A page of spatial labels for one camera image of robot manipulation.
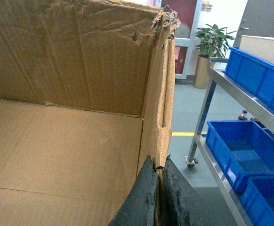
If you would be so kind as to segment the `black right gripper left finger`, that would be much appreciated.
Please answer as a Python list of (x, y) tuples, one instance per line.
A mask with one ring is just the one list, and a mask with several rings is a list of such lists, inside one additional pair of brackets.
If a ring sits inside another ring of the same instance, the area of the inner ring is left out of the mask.
[(145, 162), (110, 226), (153, 226), (157, 192), (157, 174), (150, 155)]

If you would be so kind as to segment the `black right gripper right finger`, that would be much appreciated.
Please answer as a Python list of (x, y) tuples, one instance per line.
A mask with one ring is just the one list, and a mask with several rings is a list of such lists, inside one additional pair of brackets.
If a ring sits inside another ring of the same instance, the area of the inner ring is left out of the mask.
[(163, 170), (166, 199), (166, 225), (219, 226), (221, 220), (200, 198), (186, 178), (167, 156)]

